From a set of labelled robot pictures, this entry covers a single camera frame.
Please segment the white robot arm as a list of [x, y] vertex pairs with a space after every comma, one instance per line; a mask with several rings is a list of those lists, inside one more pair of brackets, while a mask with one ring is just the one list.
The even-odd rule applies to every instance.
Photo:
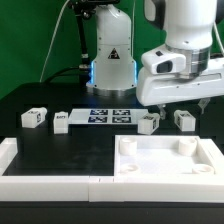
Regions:
[[122, 96], [136, 91], [144, 106], [224, 95], [224, 56], [210, 57], [212, 32], [224, 18], [224, 0], [144, 0], [144, 16], [166, 32], [165, 43], [131, 56], [131, 20], [110, 2], [96, 9], [97, 56], [89, 91]]

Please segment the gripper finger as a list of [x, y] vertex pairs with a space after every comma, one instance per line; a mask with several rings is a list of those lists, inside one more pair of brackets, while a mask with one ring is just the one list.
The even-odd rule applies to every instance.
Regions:
[[160, 117], [161, 117], [162, 120], [165, 120], [166, 119], [166, 110], [165, 110], [165, 107], [166, 107], [165, 104], [159, 104], [158, 105], [158, 108], [159, 108], [159, 111], [160, 111]]
[[201, 108], [201, 111], [205, 110], [209, 102], [210, 102], [209, 98], [203, 98], [199, 101], [198, 106]]

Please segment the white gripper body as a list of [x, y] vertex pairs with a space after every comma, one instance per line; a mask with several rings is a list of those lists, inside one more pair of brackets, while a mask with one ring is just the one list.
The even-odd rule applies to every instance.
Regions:
[[141, 60], [136, 96], [143, 106], [224, 95], [224, 58], [211, 59], [207, 69], [193, 79], [179, 76], [186, 64], [183, 54], [155, 48]]

